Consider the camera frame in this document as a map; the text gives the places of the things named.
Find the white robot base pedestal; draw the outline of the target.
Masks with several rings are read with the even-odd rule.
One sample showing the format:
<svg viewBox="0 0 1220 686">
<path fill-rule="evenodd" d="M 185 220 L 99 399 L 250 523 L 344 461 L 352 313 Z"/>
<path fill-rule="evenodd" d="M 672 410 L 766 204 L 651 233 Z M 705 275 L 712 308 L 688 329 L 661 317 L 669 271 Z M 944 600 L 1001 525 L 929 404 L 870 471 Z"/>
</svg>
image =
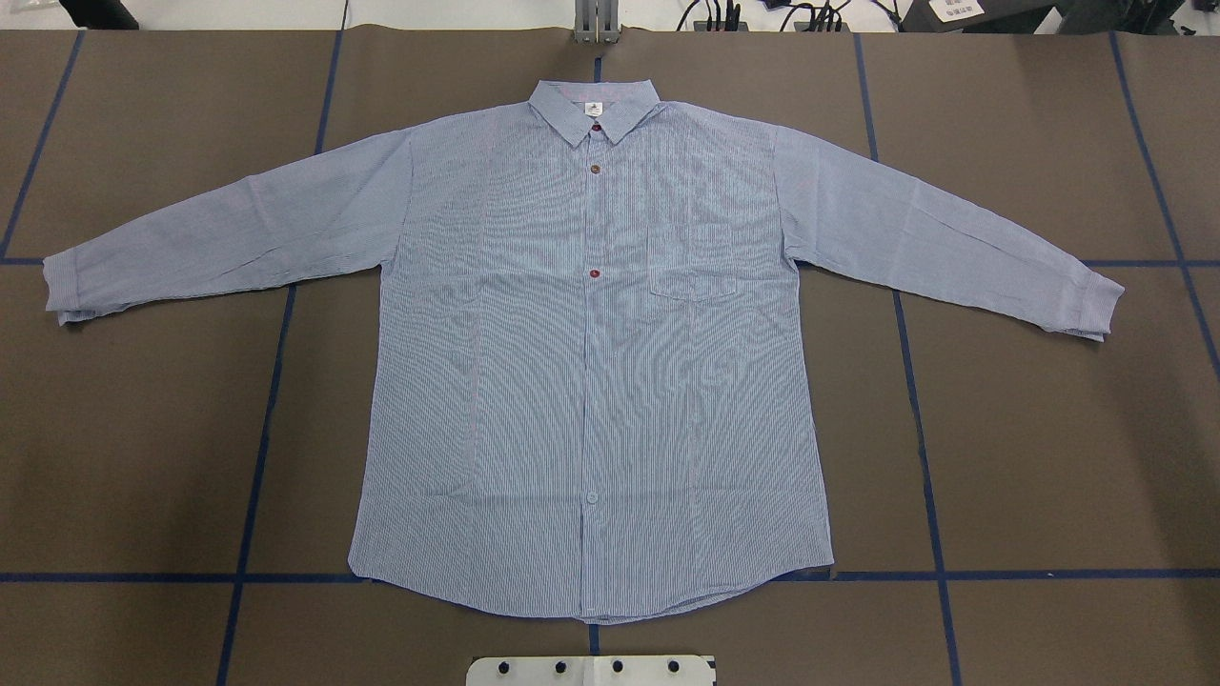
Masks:
<svg viewBox="0 0 1220 686">
<path fill-rule="evenodd" d="M 466 685 L 716 685 L 712 655 L 488 655 Z"/>
</svg>

